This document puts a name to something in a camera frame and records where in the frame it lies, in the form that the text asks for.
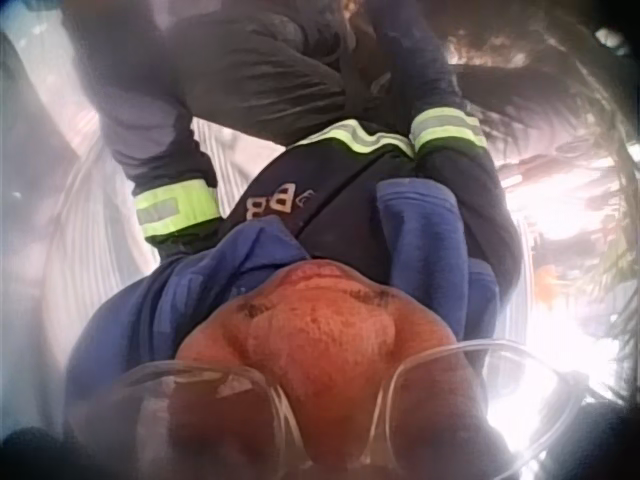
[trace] blue shirt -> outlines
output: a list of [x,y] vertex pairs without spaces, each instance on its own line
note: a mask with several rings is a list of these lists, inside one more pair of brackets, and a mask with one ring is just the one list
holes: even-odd
[[[491,337],[498,285],[487,263],[467,255],[454,195],[416,178],[386,180],[376,193],[392,257],[388,284],[437,313],[458,340]],[[163,263],[95,313],[69,364],[67,404],[139,365],[172,359],[218,307],[310,258],[272,216],[240,225],[216,248]]]

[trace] reflective stripe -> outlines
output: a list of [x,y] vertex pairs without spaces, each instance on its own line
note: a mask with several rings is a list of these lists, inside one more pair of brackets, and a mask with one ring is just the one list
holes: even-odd
[[479,147],[487,148],[480,122],[455,108],[443,107],[427,110],[411,125],[411,140],[416,150],[426,143],[447,137],[464,138]]
[[204,180],[167,185],[135,198],[136,215],[145,237],[169,235],[220,217],[216,191]]
[[392,133],[369,135],[357,120],[345,120],[336,123],[322,132],[311,135],[309,138],[292,145],[290,148],[328,139],[340,140],[356,153],[371,153],[384,146],[393,145],[401,149],[409,157],[413,158],[415,156],[411,142],[403,136]]

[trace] eyeglasses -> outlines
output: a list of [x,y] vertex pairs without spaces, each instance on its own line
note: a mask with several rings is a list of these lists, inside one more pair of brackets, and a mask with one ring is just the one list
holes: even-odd
[[[580,383],[505,341],[425,352],[383,382],[368,438],[345,471],[507,478],[572,420]],[[71,424],[97,458],[136,478],[263,480],[318,468],[283,389],[250,368],[143,365]]]

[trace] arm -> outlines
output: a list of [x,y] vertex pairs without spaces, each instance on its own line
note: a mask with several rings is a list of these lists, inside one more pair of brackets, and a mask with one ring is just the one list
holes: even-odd
[[414,0],[367,0],[378,41],[406,93],[418,176],[453,192],[469,256],[487,262],[501,298],[520,277],[522,252],[478,121],[469,117],[440,42]]
[[216,176],[146,2],[66,0],[62,11],[105,142],[134,183],[145,238],[162,257],[206,248],[220,217]]

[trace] skin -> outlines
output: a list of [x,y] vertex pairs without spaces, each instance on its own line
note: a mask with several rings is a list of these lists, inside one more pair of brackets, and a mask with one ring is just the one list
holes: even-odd
[[[362,454],[378,391],[402,361],[454,343],[446,324],[406,294],[314,260],[280,270],[218,309],[177,359],[249,366],[277,382],[311,459],[335,467]],[[407,398],[411,408],[415,398]]]

